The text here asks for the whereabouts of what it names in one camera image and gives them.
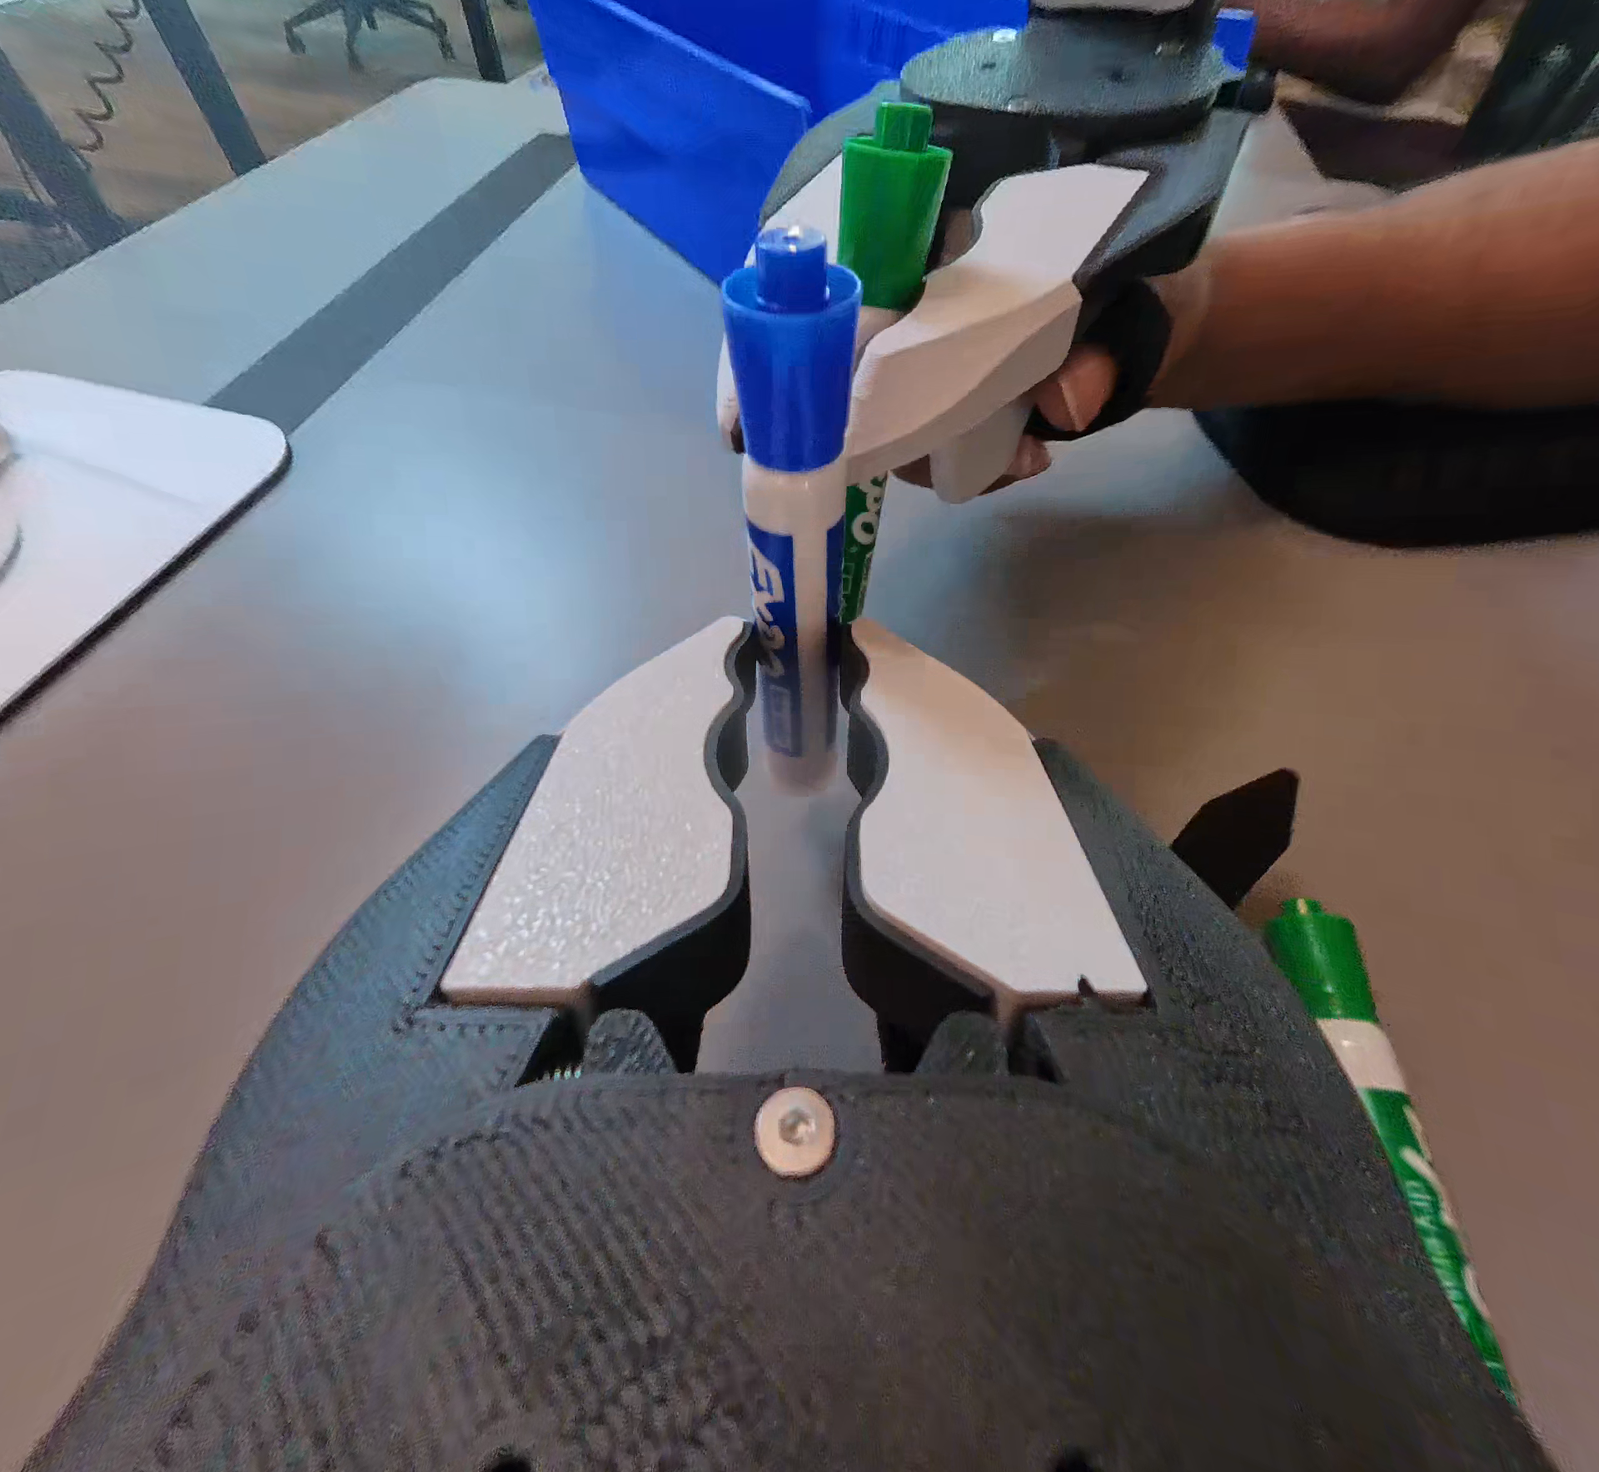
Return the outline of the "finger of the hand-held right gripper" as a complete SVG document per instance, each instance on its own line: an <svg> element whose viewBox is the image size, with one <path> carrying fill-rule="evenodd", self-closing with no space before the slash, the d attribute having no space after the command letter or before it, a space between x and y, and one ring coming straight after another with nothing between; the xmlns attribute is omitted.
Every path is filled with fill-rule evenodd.
<svg viewBox="0 0 1599 1472"><path fill-rule="evenodd" d="M1045 296L948 294L937 270L920 304L851 369L845 467L890 472L935 459L1001 418L1062 362L1083 304L1081 267L1073 285ZM726 340L715 366L715 425L726 444L743 449Z"/></svg>
<svg viewBox="0 0 1599 1472"><path fill-rule="evenodd" d="M996 184L969 210L969 246L938 270L938 291L1045 296L1073 285L1146 182L1146 169L1073 165Z"/></svg>

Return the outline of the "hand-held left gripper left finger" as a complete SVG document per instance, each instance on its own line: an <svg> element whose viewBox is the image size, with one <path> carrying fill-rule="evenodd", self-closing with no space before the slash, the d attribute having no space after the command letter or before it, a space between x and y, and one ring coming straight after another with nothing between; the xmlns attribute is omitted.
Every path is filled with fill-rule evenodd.
<svg viewBox="0 0 1599 1472"><path fill-rule="evenodd" d="M678 1070L748 966L753 632L721 616L611 683L555 738L439 991L589 1029L632 1010Z"/></svg>

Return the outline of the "white stand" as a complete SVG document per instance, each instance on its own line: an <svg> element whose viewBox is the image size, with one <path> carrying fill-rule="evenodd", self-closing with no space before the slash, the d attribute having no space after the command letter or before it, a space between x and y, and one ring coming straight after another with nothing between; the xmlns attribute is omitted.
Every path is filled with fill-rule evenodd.
<svg viewBox="0 0 1599 1472"><path fill-rule="evenodd" d="M1 373L1 713L22 707L291 467L279 428Z"/></svg>

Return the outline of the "person's right hand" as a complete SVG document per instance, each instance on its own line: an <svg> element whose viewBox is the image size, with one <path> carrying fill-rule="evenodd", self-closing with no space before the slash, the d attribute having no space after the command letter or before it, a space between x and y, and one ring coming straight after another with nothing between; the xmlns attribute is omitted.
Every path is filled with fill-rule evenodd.
<svg viewBox="0 0 1599 1472"><path fill-rule="evenodd" d="M1065 362L1028 393L1024 429L1001 485L1050 470L1053 444L1172 405L1185 390L1210 313L1213 260L1121 285L1090 315Z"/></svg>

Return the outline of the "blue plastic bin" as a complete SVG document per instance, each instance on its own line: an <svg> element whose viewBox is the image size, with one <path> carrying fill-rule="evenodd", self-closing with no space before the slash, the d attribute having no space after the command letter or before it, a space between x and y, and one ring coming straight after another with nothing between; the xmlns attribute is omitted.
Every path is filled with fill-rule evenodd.
<svg viewBox="0 0 1599 1472"><path fill-rule="evenodd" d="M1220 196L1260 85L1246 12L1045 15L1028 0L531 0L584 182L720 282L875 103L927 103L944 214L1107 162Z"/></svg>

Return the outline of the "blue dry-erase marker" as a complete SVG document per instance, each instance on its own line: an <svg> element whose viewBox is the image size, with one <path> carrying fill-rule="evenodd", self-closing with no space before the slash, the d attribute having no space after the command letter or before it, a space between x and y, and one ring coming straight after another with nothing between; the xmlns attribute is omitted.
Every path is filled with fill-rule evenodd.
<svg viewBox="0 0 1599 1472"><path fill-rule="evenodd" d="M836 774L858 277L810 225L765 227L723 280L723 340L743 435L755 695L771 782L795 798Z"/></svg>

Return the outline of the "person's right forearm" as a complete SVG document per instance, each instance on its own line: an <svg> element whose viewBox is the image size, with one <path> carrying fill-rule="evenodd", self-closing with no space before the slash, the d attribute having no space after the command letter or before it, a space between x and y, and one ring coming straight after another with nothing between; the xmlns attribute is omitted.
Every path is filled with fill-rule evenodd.
<svg viewBox="0 0 1599 1472"><path fill-rule="evenodd" d="M1203 252L1170 405L1594 405L1597 141Z"/></svg>

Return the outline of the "wooden desk black legs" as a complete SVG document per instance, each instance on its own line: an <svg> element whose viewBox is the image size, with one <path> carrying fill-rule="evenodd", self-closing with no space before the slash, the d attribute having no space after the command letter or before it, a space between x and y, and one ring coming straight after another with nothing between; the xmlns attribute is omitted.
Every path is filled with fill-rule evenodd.
<svg viewBox="0 0 1599 1472"><path fill-rule="evenodd" d="M188 0L135 0L155 27L191 103L236 178L262 167L265 151ZM106 201L91 165L67 143L9 58L1 60L5 151L22 180L5 185L5 227L67 233L82 252L131 233Z"/></svg>

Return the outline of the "green dry-erase marker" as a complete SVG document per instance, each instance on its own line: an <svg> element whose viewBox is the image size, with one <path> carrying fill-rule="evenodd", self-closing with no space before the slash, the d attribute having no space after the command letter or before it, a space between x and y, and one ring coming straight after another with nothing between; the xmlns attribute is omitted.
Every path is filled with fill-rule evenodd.
<svg viewBox="0 0 1599 1472"><path fill-rule="evenodd" d="M1394 1175L1422 1253L1495 1387L1516 1405L1462 1226L1435 1170L1422 1120L1375 1012L1375 998L1348 917L1322 902L1283 902L1265 925L1270 960L1322 1029L1341 1070L1364 1104Z"/></svg>
<svg viewBox="0 0 1599 1472"><path fill-rule="evenodd" d="M923 292L948 184L951 149L931 141L930 105L885 101L869 137L844 143L838 257L862 285L851 369L866 346L908 313ZM887 475L855 480L844 506L844 560L836 620L862 615Z"/></svg>

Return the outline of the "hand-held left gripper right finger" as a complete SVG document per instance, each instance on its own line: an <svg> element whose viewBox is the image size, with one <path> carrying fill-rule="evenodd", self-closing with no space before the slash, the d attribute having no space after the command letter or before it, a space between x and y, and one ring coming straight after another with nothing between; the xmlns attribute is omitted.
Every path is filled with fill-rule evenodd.
<svg viewBox="0 0 1599 1472"><path fill-rule="evenodd" d="M1028 1013L1148 1006L1148 980L1028 728L878 623L844 646L844 975L884 1069L975 1013L1003 1049Z"/></svg>

